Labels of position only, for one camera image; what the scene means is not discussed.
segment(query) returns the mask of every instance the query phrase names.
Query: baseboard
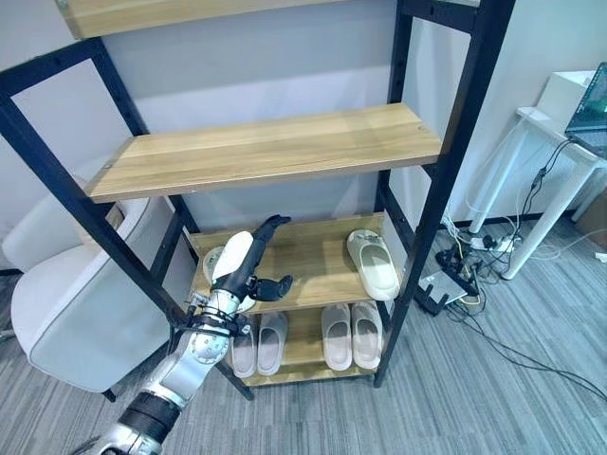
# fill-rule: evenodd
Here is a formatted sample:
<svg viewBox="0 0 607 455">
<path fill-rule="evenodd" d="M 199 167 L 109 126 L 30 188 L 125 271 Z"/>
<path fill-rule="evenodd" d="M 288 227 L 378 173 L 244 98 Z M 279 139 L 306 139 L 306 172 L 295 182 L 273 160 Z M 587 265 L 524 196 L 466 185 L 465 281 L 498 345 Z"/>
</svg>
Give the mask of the baseboard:
<svg viewBox="0 0 607 455">
<path fill-rule="evenodd" d="M 18 268 L 7 268 L 5 270 L 0 270 L 0 277 L 7 277 L 9 275 L 21 275 L 23 272 Z"/>
<path fill-rule="evenodd" d="M 562 213 L 561 218 L 571 218 L 571 216 L 575 213 L 576 211 L 573 210 L 566 210 Z M 521 221 L 534 221 L 534 220 L 539 220 L 542 217 L 543 213 L 528 213 L 527 215 L 520 215 L 519 219 Z M 516 220 L 516 215 L 508 215 L 508 218 L 510 218 L 511 220 Z M 485 220 L 485 222 L 483 223 L 484 225 L 498 225 L 500 223 L 506 223 L 506 220 L 504 219 L 504 217 L 498 216 L 495 218 L 487 218 Z M 466 220 L 466 221 L 456 221 L 455 222 L 455 226 L 457 228 L 468 228 L 470 225 L 472 224 L 472 220 Z"/>
</svg>

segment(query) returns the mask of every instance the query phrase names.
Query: laptop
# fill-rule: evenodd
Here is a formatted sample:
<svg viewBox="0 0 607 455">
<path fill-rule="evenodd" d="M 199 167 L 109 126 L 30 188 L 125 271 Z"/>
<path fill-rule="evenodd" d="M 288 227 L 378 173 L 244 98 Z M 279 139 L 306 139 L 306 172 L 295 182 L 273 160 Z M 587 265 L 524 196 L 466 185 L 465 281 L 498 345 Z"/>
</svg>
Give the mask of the laptop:
<svg viewBox="0 0 607 455">
<path fill-rule="evenodd" d="M 598 66 L 565 135 L 584 149 L 607 159 L 607 62 Z"/>
</svg>

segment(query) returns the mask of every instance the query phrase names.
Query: wall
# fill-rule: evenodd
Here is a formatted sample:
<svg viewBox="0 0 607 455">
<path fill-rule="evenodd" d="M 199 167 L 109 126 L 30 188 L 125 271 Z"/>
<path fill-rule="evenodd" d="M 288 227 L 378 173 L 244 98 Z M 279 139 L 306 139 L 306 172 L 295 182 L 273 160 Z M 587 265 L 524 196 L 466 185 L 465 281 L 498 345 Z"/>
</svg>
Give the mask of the wall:
<svg viewBox="0 0 607 455">
<path fill-rule="evenodd" d="M 514 109 L 535 102 L 550 72 L 592 68 L 606 58 L 606 5 L 518 0 L 453 194 L 456 217 L 470 218 L 464 188 L 479 180 L 475 170 L 512 123 Z M 394 8 L 395 0 L 355 0 L 157 27 L 104 41 L 152 131 L 232 124 L 383 103 Z M 71 42 L 52 2 L 0 2 L 0 69 Z M 405 101 L 441 136 L 467 43 L 461 33 L 414 24 Z M 90 64 L 16 100 L 72 169 L 91 156 L 112 153 L 128 136 Z M 0 228 L 6 232 L 44 188 L 1 138 L 0 148 Z M 527 150 L 537 162 L 515 173 L 523 181 L 532 178 L 547 152 L 535 153 L 533 143 Z M 544 194 L 554 189 L 558 175 Z M 393 176 L 392 186 L 414 218 L 428 181 L 416 169 Z M 203 228 L 250 224 L 275 211 L 298 218 L 337 216 L 369 211 L 375 181 L 374 174 L 324 178 L 193 194 L 187 201 Z M 514 211 L 517 182 L 510 183 L 497 213 Z M 545 199 L 534 206 L 541 211 Z"/>
<path fill-rule="evenodd" d="M 485 177 L 499 165 L 498 160 L 488 159 L 515 123 L 516 108 L 536 103 L 550 73 L 595 69 L 607 59 L 605 18 L 605 0 L 516 2 L 481 115 L 451 194 L 454 219 L 473 217 L 466 189 L 468 202 L 474 207 L 473 195 L 482 192 Z M 463 68 L 468 41 L 464 33 L 422 21 L 414 23 L 404 100 L 441 136 L 447 128 L 455 82 Z M 528 188 L 551 152 L 551 146 L 544 145 L 540 136 L 529 138 L 490 216 L 516 213 L 517 190 Z M 542 212 L 547 207 L 550 196 L 570 168 L 566 158 L 560 160 L 534 200 L 532 212 Z M 419 169 L 409 169 L 395 174 L 394 180 L 393 186 L 399 187 L 400 195 L 405 195 L 409 214 L 418 218 L 421 205 L 416 195 L 420 191 L 426 193 L 427 177 Z"/>
</svg>

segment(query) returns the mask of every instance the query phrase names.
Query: slipper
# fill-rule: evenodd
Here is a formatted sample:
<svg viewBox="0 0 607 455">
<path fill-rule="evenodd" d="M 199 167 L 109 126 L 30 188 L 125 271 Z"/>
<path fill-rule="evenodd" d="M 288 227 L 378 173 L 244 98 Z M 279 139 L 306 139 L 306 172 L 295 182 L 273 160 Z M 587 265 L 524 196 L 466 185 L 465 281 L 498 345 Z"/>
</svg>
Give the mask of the slipper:
<svg viewBox="0 0 607 455">
<path fill-rule="evenodd" d="M 248 319 L 248 334 L 236 337 L 231 341 L 231 365 L 237 377 L 249 377 L 257 368 L 257 318 Z"/>
<path fill-rule="evenodd" d="M 322 350 L 331 370 L 342 372 L 352 364 L 350 308 L 345 303 L 322 310 Z"/>
<path fill-rule="evenodd" d="M 361 301 L 352 306 L 352 355 L 362 369 L 373 370 L 379 365 L 382 330 L 374 301 Z"/>
<path fill-rule="evenodd" d="M 372 230 L 358 229 L 348 236 L 347 246 L 369 297 L 383 301 L 395 299 L 398 276 L 383 239 Z"/>
<path fill-rule="evenodd" d="M 285 350 L 287 320 L 284 313 L 264 313 L 259 329 L 257 372 L 272 376 L 281 368 Z"/>
<path fill-rule="evenodd" d="M 207 279 L 207 282 L 209 282 L 209 285 L 212 285 L 212 281 L 219 278 L 218 276 L 214 276 L 213 272 L 215 271 L 215 266 L 217 265 L 217 262 L 219 261 L 223 250 L 224 248 L 222 246 L 216 246 L 207 253 L 205 259 L 203 259 L 202 261 L 202 273 Z M 253 300 L 249 296 L 246 296 L 240 303 L 240 305 L 238 305 L 238 310 L 236 310 L 236 312 L 243 313 L 247 310 L 250 310 L 255 305 L 255 303 L 255 300 Z"/>
</svg>

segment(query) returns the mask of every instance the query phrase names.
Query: wooden board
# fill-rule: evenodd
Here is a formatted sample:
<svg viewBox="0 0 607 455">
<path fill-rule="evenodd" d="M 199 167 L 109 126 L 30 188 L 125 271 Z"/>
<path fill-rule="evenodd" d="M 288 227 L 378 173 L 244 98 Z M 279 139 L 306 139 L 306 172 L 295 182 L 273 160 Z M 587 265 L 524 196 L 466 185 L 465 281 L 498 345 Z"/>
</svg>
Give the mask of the wooden board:
<svg viewBox="0 0 607 455">
<path fill-rule="evenodd" d="M 90 38 L 139 28 L 344 0 L 56 0 L 72 34 Z"/>
<path fill-rule="evenodd" d="M 358 228 L 381 233 L 382 225 L 383 213 L 376 213 L 279 227 L 257 268 L 257 275 L 278 280 L 290 273 L 294 277 L 293 286 L 284 299 L 259 301 L 249 312 L 298 310 L 369 300 L 348 255 L 345 239 Z M 234 232 L 195 234 L 192 236 L 193 245 L 200 258 L 204 258 L 212 248 L 224 245 Z M 198 264 L 193 287 L 202 294 L 208 294 L 211 285 L 202 273 L 202 261 Z"/>
<path fill-rule="evenodd" d="M 441 142 L 405 104 L 137 136 L 91 180 L 95 202 L 433 163 Z"/>
<path fill-rule="evenodd" d="M 277 384 L 288 384 L 291 382 L 317 381 L 321 379 L 336 379 L 338 377 L 361 376 L 373 374 L 375 370 L 363 370 L 356 365 L 343 372 L 335 372 L 326 365 L 297 365 L 281 367 L 281 369 L 272 376 L 261 376 L 254 374 L 251 377 L 243 379 L 248 386 L 273 386 Z"/>
<path fill-rule="evenodd" d="M 326 366 L 322 348 L 322 308 L 285 312 L 288 319 L 283 366 Z"/>
</svg>

